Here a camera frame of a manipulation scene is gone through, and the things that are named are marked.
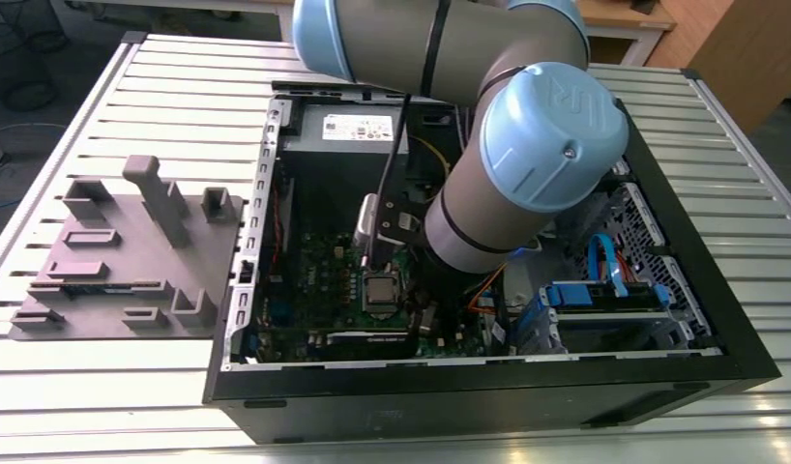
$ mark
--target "light blue joint cap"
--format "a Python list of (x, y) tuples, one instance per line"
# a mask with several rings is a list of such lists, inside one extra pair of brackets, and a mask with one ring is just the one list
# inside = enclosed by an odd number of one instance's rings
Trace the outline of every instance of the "light blue joint cap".
[(589, 38), (586, 37), (586, 24), (584, 24), (584, 18), (580, 15), (580, 10), (574, 5), (573, 0), (509, 0), (506, 4), (506, 10), (522, 7), (524, 5), (544, 5), (545, 7), (557, 10), (565, 17), (570, 19), (574, 27), (580, 31), (580, 36), (584, 38), (584, 44), (586, 45), (586, 61), (589, 61)]
[(486, 109), (481, 157), (494, 187), (549, 214), (589, 195), (626, 149), (629, 128), (610, 91), (564, 63), (518, 72)]
[(296, 56), (305, 67), (354, 82), (342, 50), (336, 0), (296, 0), (293, 36)]

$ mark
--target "slotted metal surface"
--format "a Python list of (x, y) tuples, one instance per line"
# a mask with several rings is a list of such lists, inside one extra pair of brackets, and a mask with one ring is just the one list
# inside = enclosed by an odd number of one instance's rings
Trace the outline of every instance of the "slotted metal surface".
[(6, 340), (33, 279), (25, 273), (40, 270), (68, 215), (57, 197), (70, 180), (100, 178), (113, 193), (133, 192), (120, 177), (124, 158), (156, 155), (182, 193), (224, 186), (245, 196), (270, 81), (336, 82), (305, 70), (288, 44), (149, 36), (120, 47), (0, 240), (0, 458), (674, 464), (682, 452), (791, 464), (789, 195), (705, 87), (676, 71), (592, 72), (626, 103), (781, 379), (625, 430), (258, 449), (225, 414), (201, 406), (210, 341)]

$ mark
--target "floor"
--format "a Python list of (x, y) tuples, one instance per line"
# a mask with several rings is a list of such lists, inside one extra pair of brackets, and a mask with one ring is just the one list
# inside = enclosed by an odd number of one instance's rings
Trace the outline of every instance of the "floor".
[[(164, 10), (112, 5), (105, 19), (92, 20), (86, 12), (70, 10), (61, 0), (52, 0), (70, 44), (58, 52), (42, 55), (58, 86), (58, 97), (48, 106), (30, 112), (9, 111), (0, 103), (0, 128), (17, 123), (66, 125), (88, 96), (98, 74), (126, 31), (170, 33), (161, 29), (162, 15), (174, 18), (192, 35), (280, 40), (280, 24), (272, 14), (241, 14), (236, 21), (217, 19), (209, 12)], [(45, 158), (61, 137), (62, 129), (18, 128), (0, 133), (0, 146), (10, 162), (0, 169), (0, 205), (24, 196)], [(0, 208), (0, 232), (17, 205)]]
[[(105, 19), (94, 21), (88, 13), (70, 10), (61, 0), (52, 0), (68, 37), (69, 46), (42, 56), (58, 85), (58, 98), (45, 108), (29, 113), (8, 111), (0, 104), (0, 128), (16, 123), (54, 123), (65, 125), (85, 99), (108, 62), (110, 54), (128, 30), (161, 31), (162, 17), (196, 36), (276, 41), (280, 25), (269, 14), (242, 14), (236, 21), (224, 21), (209, 12), (109, 6)], [(21, 128), (0, 133), (0, 145), (12, 161), (0, 169), (0, 205), (21, 199), (50, 154), (61, 130)], [(791, 189), (791, 112), (781, 106), (765, 124), (750, 134), (750, 139), (784, 185)], [(14, 206), (0, 208), (0, 232)]]

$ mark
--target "green circuit board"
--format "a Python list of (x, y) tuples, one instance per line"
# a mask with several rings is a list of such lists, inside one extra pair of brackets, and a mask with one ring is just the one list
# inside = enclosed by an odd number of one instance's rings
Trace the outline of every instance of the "green circuit board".
[(480, 336), (460, 336), (453, 340), (422, 338), (417, 343), (416, 358), (468, 358), (485, 356), (484, 340)]
[[(402, 256), (394, 260), (398, 271)], [(402, 331), (409, 316), (398, 311), (386, 319), (362, 310), (362, 272), (349, 234), (304, 234), (293, 269), (296, 288), (288, 301), (268, 303), (270, 327), (306, 332)]]

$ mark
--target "ur logo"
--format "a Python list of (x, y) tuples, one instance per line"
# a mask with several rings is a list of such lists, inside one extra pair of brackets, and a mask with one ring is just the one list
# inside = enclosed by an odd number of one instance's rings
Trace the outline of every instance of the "ur logo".
[(582, 123), (586, 128), (602, 131), (601, 96), (584, 91), (577, 85), (558, 81), (549, 76), (549, 106), (560, 113), (570, 113), (572, 124)]

